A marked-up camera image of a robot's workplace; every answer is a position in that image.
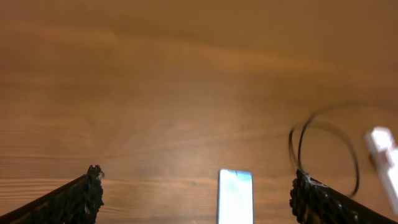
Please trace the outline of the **blue Galaxy smartphone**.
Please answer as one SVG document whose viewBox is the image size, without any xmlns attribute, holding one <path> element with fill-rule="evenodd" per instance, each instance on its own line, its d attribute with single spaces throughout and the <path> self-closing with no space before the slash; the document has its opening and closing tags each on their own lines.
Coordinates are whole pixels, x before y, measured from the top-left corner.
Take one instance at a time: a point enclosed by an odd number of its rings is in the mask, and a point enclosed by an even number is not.
<svg viewBox="0 0 398 224">
<path fill-rule="evenodd" d="M 220 170 L 217 224 L 254 224 L 253 177 L 250 172 Z"/>
</svg>

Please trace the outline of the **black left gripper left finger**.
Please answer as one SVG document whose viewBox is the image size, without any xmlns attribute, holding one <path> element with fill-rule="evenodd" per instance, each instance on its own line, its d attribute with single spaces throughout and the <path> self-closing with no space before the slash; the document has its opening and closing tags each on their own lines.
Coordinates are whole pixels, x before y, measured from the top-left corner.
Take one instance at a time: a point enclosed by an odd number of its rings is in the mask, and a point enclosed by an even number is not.
<svg viewBox="0 0 398 224">
<path fill-rule="evenodd" d="M 81 177 L 1 216 L 1 223 L 95 223 L 104 205 L 99 165 Z"/>
</svg>

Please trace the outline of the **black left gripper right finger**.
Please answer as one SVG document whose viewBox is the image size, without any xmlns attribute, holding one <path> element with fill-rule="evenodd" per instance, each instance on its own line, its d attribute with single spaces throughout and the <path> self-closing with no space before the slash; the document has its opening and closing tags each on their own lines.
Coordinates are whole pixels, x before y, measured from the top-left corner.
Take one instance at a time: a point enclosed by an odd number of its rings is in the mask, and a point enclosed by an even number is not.
<svg viewBox="0 0 398 224">
<path fill-rule="evenodd" d="M 298 223 L 397 224 L 298 169 L 289 205 Z"/>
</svg>

